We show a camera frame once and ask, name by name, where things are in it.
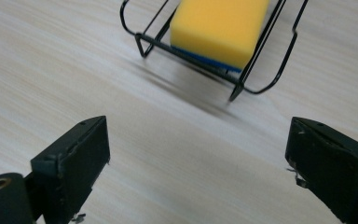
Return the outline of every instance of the wood grain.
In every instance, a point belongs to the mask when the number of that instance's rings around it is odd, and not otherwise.
[[[161,2],[131,0],[129,25]],[[274,76],[300,4],[286,3],[249,86]],[[112,160],[85,223],[339,223],[283,155],[293,116],[358,141],[358,1],[309,1],[282,80],[232,104],[229,84],[158,49],[142,59],[120,5],[0,1],[0,174],[27,175],[72,126],[106,115]]]

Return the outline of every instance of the wire rack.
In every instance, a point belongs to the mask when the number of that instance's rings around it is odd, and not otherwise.
[[[138,46],[139,52],[141,53],[141,56],[143,58],[146,58],[147,55],[149,55],[149,53],[152,51],[152,49],[154,47],[163,49],[165,51],[168,51],[169,53],[189,62],[192,63],[194,65],[196,65],[197,67],[217,76],[217,77],[221,77],[222,79],[234,84],[234,89],[229,97],[229,101],[232,102],[235,100],[235,98],[237,98],[237,96],[242,92],[242,91],[247,91],[251,94],[260,94],[263,93],[269,89],[271,89],[280,79],[282,72],[284,70],[284,67],[287,64],[287,61],[289,60],[290,54],[292,52],[292,49],[296,43],[296,39],[297,39],[297,25],[301,19],[301,16],[304,12],[304,9],[308,3],[308,0],[304,0],[301,9],[298,11],[298,14],[296,16],[296,20],[295,23],[292,27],[292,33],[293,33],[293,37],[292,40],[290,41],[289,47],[287,48],[286,53],[283,56],[283,60],[281,63],[281,66],[279,67],[279,70],[275,76],[275,78],[272,79],[272,81],[264,88],[260,89],[260,90],[252,90],[249,89],[248,87],[245,87],[245,82],[248,78],[248,76],[250,75],[255,62],[257,61],[261,50],[264,48],[267,39],[269,38],[269,35],[277,21],[277,19],[279,18],[282,9],[284,7],[284,4],[286,3],[286,0],[279,0],[276,4],[276,6],[274,7],[271,15],[269,16],[268,22],[266,23],[258,41],[257,44],[255,46],[255,52],[254,55],[252,56],[251,60],[247,63],[247,65],[241,70],[241,74],[239,76],[235,76],[232,74],[232,72],[229,72],[227,69],[222,69],[221,67],[218,67],[216,65],[212,65],[212,64],[208,64],[205,62],[202,62],[194,57],[191,57],[188,54],[185,54],[183,52],[181,52],[180,50],[174,49],[170,46],[170,44],[164,43],[161,41],[162,37],[165,36],[165,34],[167,33],[167,31],[170,29],[170,23],[171,20],[173,18],[173,15],[175,13],[175,10],[173,11],[173,13],[171,14],[171,16],[165,21],[165,23],[163,24],[163,26],[161,27],[161,29],[158,31],[158,33],[153,37],[150,35],[147,35],[146,32],[148,31],[148,29],[151,27],[151,25],[153,24],[153,22],[156,20],[156,18],[158,17],[158,15],[160,14],[160,12],[163,10],[163,8],[165,8],[167,6],[167,3],[169,2],[169,0],[166,0],[162,6],[159,8],[158,12],[156,13],[156,15],[153,17],[153,19],[148,23],[148,25],[145,27],[145,29],[141,32],[134,32],[133,30],[131,30],[126,23],[125,20],[125,8],[126,5],[130,2],[130,0],[124,0],[122,5],[121,5],[121,9],[120,9],[120,19],[121,19],[121,24],[123,26],[123,28],[130,34],[133,35],[135,37],[135,41],[136,44]],[[146,43],[148,43],[148,46],[146,49],[144,49],[141,41],[144,41]]]

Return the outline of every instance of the sponge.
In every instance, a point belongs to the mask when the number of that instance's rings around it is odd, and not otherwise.
[[[269,0],[182,0],[171,45],[199,60],[240,71],[252,58]]]

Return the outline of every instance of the sponge holder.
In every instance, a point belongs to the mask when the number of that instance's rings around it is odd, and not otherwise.
[[[242,92],[242,91],[247,91],[251,94],[260,94],[263,93],[269,89],[271,89],[280,79],[282,72],[284,70],[284,67],[286,66],[287,61],[289,60],[290,54],[292,52],[292,49],[296,43],[296,39],[297,39],[297,25],[301,19],[301,16],[304,12],[304,9],[308,3],[308,0],[304,0],[301,9],[298,11],[298,14],[296,16],[296,20],[295,23],[292,27],[292,33],[293,33],[293,37],[292,40],[290,41],[289,47],[286,51],[286,53],[284,54],[281,66],[275,76],[275,78],[273,78],[273,80],[264,88],[262,88],[261,90],[258,91],[254,91],[252,89],[249,89],[247,87],[245,87],[245,82],[246,79],[248,78],[249,74],[251,73],[255,62],[258,59],[258,56],[261,53],[261,50],[264,48],[267,39],[269,38],[269,35],[272,31],[272,28],[275,25],[275,22],[277,21],[277,19],[279,18],[281,11],[283,9],[284,4],[286,3],[286,0],[279,0],[275,6],[275,8],[273,9],[271,15],[269,16],[268,22],[265,25],[263,32],[261,33],[257,44],[255,46],[255,53],[252,56],[251,60],[247,63],[247,65],[242,69],[241,71],[241,75],[240,76],[234,76],[233,74],[231,74],[228,70],[226,69],[222,69],[220,67],[217,67],[215,65],[212,64],[208,64],[208,63],[204,63],[194,57],[191,57],[183,52],[181,52],[180,50],[174,49],[172,48],[169,44],[166,44],[164,42],[161,41],[162,37],[167,33],[167,31],[170,28],[170,23],[172,20],[172,17],[175,13],[175,10],[173,11],[173,13],[171,14],[171,16],[165,21],[164,25],[161,27],[161,29],[158,31],[158,33],[156,34],[156,36],[152,37],[150,35],[147,35],[146,32],[148,31],[148,29],[151,27],[151,25],[153,24],[153,22],[156,20],[156,18],[158,17],[158,15],[160,14],[160,12],[163,10],[163,8],[166,7],[167,3],[169,2],[169,0],[166,0],[162,6],[160,7],[160,9],[158,10],[158,12],[156,13],[156,15],[153,17],[153,19],[148,23],[148,25],[146,26],[146,28],[142,31],[142,32],[133,32],[131,29],[128,28],[127,24],[126,24],[126,20],[125,20],[125,16],[124,16],[124,11],[125,11],[125,7],[126,5],[130,2],[130,0],[124,0],[122,5],[121,5],[121,9],[120,9],[120,19],[121,19],[121,24],[123,26],[123,28],[130,34],[133,35],[135,37],[135,41],[136,44],[138,46],[139,52],[141,53],[141,56],[143,58],[146,58],[147,55],[152,51],[152,49],[154,47],[158,47],[160,49],[166,50],[169,53],[189,62],[192,63],[194,65],[196,65],[197,67],[215,75],[218,77],[221,77],[222,79],[232,83],[235,85],[230,97],[229,97],[229,101],[232,102],[235,100],[235,98],[237,98],[237,96]],[[144,47],[142,46],[141,41],[144,41],[146,43],[148,43],[148,47],[146,48],[146,50],[144,50]]]

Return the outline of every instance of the wooden table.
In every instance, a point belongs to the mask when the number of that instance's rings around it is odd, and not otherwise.
[[[131,28],[161,2],[131,0]],[[247,85],[275,75],[300,4],[286,3]],[[293,116],[358,141],[358,1],[309,1],[277,86],[231,104],[230,84],[158,49],[142,59],[120,5],[0,1],[0,174],[27,175],[76,123],[106,115],[112,160],[85,223],[339,223],[283,155]]]

